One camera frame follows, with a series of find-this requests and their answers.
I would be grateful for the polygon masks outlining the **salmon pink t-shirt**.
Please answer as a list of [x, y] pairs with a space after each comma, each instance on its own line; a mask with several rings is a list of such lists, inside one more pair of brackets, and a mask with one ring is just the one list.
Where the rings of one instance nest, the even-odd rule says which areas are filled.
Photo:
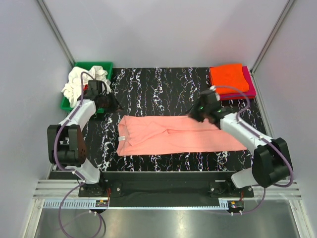
[[118, 124], [119, 156], [241, 151], [246, 147], [207, 120], [188, 116], [124, 116]]

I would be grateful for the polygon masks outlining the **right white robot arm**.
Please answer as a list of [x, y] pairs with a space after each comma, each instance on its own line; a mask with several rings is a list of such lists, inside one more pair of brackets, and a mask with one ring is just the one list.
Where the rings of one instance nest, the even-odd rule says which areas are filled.
[[253, 156], [251, 168], [238, 171], [231, 176], [231, 181], [225, 184], [229, 196], [237, 196], [247, 186], [271, 185], [283, 187], [280, 181], [289, 178], [285, 187], [294, 181], [289, 149], [282, 138], [273, 139], [247, 124], [229, 107], [222, 106], [216, 88], [211, 87], [200, 93], [197, 102], [188, 111], [192, 119], [203, 122], [205, 119], [218, 129], [237, 139]]

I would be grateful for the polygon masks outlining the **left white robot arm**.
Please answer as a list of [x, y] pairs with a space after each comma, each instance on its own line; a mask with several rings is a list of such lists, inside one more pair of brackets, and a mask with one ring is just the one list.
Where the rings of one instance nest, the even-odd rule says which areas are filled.
[[59, 124], [50, 125], [47, 129], [48, 153], [51, 164], [66, 172], [72, 172], [90, 184], [90, 191], [95, 196], [106, 193], [107, 184], [102, 175], [89, 161], [83, 128], [96, 114], [98, 109], [105, 113], [116, 113], [123, 110], [107, 84], [99, 80], [88, 81], [83, 96], [78, 98], [75, 108]]

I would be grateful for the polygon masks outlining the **red crumpled t-shirt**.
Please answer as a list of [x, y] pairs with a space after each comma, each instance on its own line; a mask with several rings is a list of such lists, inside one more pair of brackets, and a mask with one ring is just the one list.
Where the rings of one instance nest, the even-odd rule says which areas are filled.
[[86, 92], [86, 91], [88, 90], [88, 88], [89, 88], [89, 86], [88, 86], [88, 84], [86, 84], [86, 85], [84, 86], [84, 88], [83, 88], [84, 92]]

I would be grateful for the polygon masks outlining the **white crumpled t-shirt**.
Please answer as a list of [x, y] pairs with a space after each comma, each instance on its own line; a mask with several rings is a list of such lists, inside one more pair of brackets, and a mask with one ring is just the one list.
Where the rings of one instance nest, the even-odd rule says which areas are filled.
[[73, 67], [68, 75], [68, 82], [62, 89], [62, 93], [69, 101], [69, 106], [74, 108], [77, 104], [78, 98], [81, 97], [81, 90], [89, 80], [95, 79], [103, 81], [107, 87], [107, 94], [111, 92], [110, 81], [107, 79], [108, 71], [104, 70], [102, 66], [94, 65], [89, 70], [81, 67]]

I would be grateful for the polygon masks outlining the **black marbled table mat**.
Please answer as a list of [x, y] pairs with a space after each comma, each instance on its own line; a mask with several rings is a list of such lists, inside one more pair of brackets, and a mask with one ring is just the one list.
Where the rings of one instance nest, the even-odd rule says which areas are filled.
[[249, 151], [118, 156], [118, 123], [128, 116], [178, 116], [210, 86], [206, 67], [116, 68], [112, 88], [123, 111], [97, 114], [84, 128], [91, 163], [101, 171], [239, 171], [249, 168]]

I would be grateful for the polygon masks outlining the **green plastic bin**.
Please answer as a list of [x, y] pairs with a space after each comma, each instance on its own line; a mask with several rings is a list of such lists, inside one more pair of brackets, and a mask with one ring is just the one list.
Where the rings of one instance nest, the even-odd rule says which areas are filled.
[[104, 61], [79, 61], [68, 74], [68, 82], [62, 89], [63, 99], [61, 101], [61, 109], [71, 112], [77, 101], [80, 100], [82, 89], [88, 87], [88, 81], [92, 80], [86, 74], [83, 75], [83, 84], [81, 84], [81, 73], [87, 72], [94, 79], [106, 83], [107, 89], [110, 89], [110, 80], [112, 76], [112, 62]]

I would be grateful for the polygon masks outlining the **orange folded t-shirt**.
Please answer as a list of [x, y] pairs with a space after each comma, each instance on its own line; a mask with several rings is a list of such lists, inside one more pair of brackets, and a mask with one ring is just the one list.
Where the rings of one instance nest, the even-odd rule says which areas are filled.
[[249, 91], [249, 84], [244, 77], [241, 63], [211, 67], [210, 74], [213, 86], [225, 86], [225, 88], [216, 88], [216, 92], [221, 96], [235, 94], [236, 91], [232, 87], [243, 93]]

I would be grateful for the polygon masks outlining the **magenta folded t-shirt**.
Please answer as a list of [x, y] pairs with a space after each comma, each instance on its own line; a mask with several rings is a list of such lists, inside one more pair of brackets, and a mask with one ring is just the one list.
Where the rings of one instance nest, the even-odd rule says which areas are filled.
[[[251, 79], [250, 73], [248, 71], [248, 67], [242, 66], [242, 72], [243, 72], [245, 80], [247, 81], [247, 83], [249, 85], [249, 91], [245, 92], [244, 94], [248, 97], [248, 99], [254, 99], [257, 93], [256, 93], [255, 87], [252, 83], [252, 79]], [[239, 93], [224, 94], [224, 95], [220, 96], [221, 101], [241, 100], [241, 99], [245, 99], [245, 98]]]

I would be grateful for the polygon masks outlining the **left aluminium frame post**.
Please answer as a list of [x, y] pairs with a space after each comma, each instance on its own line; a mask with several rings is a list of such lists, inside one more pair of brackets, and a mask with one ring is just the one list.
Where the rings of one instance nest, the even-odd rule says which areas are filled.
[[65, 42], [62, 34], [61, 34], [61, 31], [59, 30], [59, 27], [56, 23], [56, 21], [54, 20], [54, 17], [51, 13], [51, 11], [49, 10], [49, 7], [48, 5], [46, 4], [46, 2], [44, 0], [35, 0], [35, 2], [37, 3], [41, 13], [43, 14], [44, 16], [44, 19], [46, 20], [49, 28], [51, 29], [52, 33], [54, 34], [60, 48], [62, 49], [68, 63], [71, 65], [71, 66], [75, 66], [75, 59], [67, 45], [67, 43]]

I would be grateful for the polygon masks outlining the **aluminium frame post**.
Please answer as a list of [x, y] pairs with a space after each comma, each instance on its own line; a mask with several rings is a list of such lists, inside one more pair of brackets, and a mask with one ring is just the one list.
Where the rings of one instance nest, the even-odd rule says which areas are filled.
[[286, 21], [288, 15], [290, 14], [290, 12], [292, 11], [292, 8], [294, 7], [295, 3], [297, 1], [296, 0], [288, 0], [282, 10], [282, 12], [280, 13], [273, 29], [271, 30], [264, 46], [262, 47], [260, 54], [258, 55], [255, 63], [253, 64], [252, 68], [250, 69], [250, 73], [251, 75], [254, 75], [255, 72], [257, 71], [257, 69], [259, 68], [261, 62], [263, 61], [265, 55], [267, 54], [270, 46], [272, 45], [275, 37], [277, 36], [279, 30], [281, 29], [282, 25], [284, 24], [284, 22]]
[[68, 63], [71, 65], [71, 66], [75, 66], [75, 59], [67, 45], [67, 43], [65, 42], [62, 34], [61, 34], [61, 31], [59, 30], [59, 27], [56, 23], [56, 21], [54, 20], [54, 17], [51, 13], [51, 11], [49, 10], [49, 7], [48, 5], [46, 4], [46, 2], [44, 0], [35, 0], [35, 2], [37, 3], [41, 13], [43, 14], [44, 16], [44, 19], [46, 20], [49, 28], [51, 29], [52, 33], [54, 34], [60, 48], [62, 49]]

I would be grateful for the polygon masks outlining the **right aluminium frame post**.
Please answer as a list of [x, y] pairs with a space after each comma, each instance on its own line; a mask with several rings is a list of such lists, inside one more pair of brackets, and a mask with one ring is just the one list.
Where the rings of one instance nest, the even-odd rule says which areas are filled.
[[272, 45], [275, 37], [277, 36], [279, 30], [281, 29], [282, 25], [284, 24], [284, 22], [286, 21], [288, 15], [290, 14], [290, 12], [292, 11], [292, 8], [294, 7], [295, 3], [297, 1], [296, 0], [288, 0], [282, 10], [282, 12], [280, 13], [273, 29], [271, 30], [264, 46], [262, 47], [260, 54], [258, 55], [255, 63], [253, 64], [252, 68], [250, 69], [250, 73], [251, 75], [254, 75], [255, 72], [257, 71], [257, 69], [259, 68], [261, 62], [263, 61], [265, 55], [267, 54], [270, 46]]

